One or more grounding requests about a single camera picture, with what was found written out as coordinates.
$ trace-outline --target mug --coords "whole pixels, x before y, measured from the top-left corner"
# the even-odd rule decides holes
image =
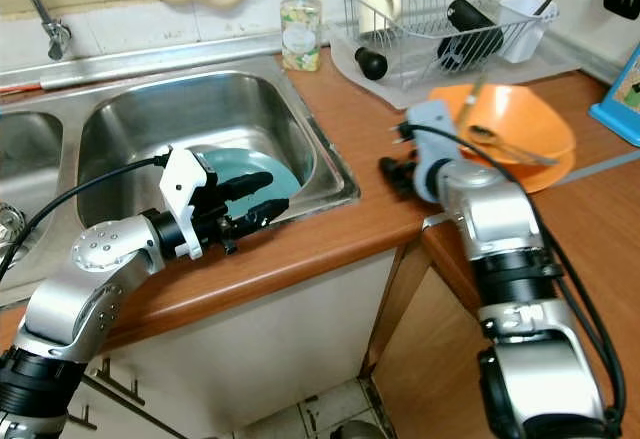
[[[388,27],[387,19],[395,20],[402,11],[401,0],[360,0],[360,34],[379,31]]]

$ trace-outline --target dish rack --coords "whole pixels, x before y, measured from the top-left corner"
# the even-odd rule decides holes
[[[387,81],[407,89],[428,76],[512,66],[500,53],[540,21],[551,22],[558,16],[556,10],[500,24],[501,0],[467,0],[496,25],[461,32],[447,16],[453,1],[401,0],[400,14],[391,18],[361,0],[344,0],[346,34],[358,45],[383,54],[389,63]],[[361,7],[370,10],[374,23],[374,30],[363,34],[359,28]]]

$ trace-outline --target kitchen sink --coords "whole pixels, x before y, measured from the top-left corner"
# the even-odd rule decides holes
[[[348,166],[272,57],[172,71],[51,93],[3,107],[0,201],[33,214],[54,195],[169,147],[261,152],[300,183],[275,222],[354,201]],[[82,192],[0,283],[0,306],[28,297],[96,223],[165,210],[162,169],[148,166]]]

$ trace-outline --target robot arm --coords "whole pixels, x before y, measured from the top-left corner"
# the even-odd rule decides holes
[[[169,156],[160,188],[169,212],[148,211],[84,231],[69,257],[33,294],[13,346],[0,358],[0,438],[57,438],[87,363],[118,317],[120,307],[165,260],[267,226],[288,199],[267,201],[244,217],[227,215],[225,201],[271,183],[257,173],[217,183],[217,175],[189,151]]]
[[[617,437],[571,310],[555,293],[562,268],[525,193],[497,170],[464,160],[457,144],[412,125],[455,135],[444,103],[416,106],[398,129],[415,140],[419,162],[380,165],[405,190],[397,172],[411,171],[412,189],[440,203],[461,234],[483,302],[478,319],[493,342],[478,355],[492,431],[500,439]]]

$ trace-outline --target soap dispenser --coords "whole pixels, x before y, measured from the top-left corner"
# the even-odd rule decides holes
[[[320,66],[322,4],[318,0],[283,0],[280,5],[282,65],[298,71]]]

